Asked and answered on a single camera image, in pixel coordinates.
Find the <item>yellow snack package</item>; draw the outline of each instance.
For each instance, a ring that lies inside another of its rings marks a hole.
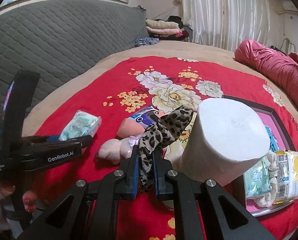
[[[273,204],[298,198],[298,152],[277,151],[278,191]]]

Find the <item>sheer curtain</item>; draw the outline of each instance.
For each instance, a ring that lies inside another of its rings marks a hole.
[[[224,0],[222,48],[234,51],[246,39],[266,44],[270,28],[268,0]]]
[[[193,29],[193,42],[221,47],[222,0],[182,0],[184,25]]]
[[[183,22],[193,29],[193,42],[234,51],[245,39],[266,44],[268,0],[182,0]]]

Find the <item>toilet paper roll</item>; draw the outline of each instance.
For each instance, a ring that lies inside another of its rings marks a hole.
[[[224,186],[256,164],[270,147],[268,133],[249,106],[208,98],[197,109],[179,170],[190,179],[214,179]]]

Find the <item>gray quilted cover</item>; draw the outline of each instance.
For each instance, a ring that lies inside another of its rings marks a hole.
[[[19,68],[41,74],[29,113],[52,91],[143,37],[148,37],[143,10],[107,1],[49,0],[2,14],[0,120]]]

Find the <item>leopard print fabric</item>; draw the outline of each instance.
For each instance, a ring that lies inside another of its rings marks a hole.
[[[181,106],[162,116],[157,123],[150,124],[139,139],[140,192],[147,192],[153,185],[153,157],[156,147],[162,149],[175,142],[191,122],[193,110]]]

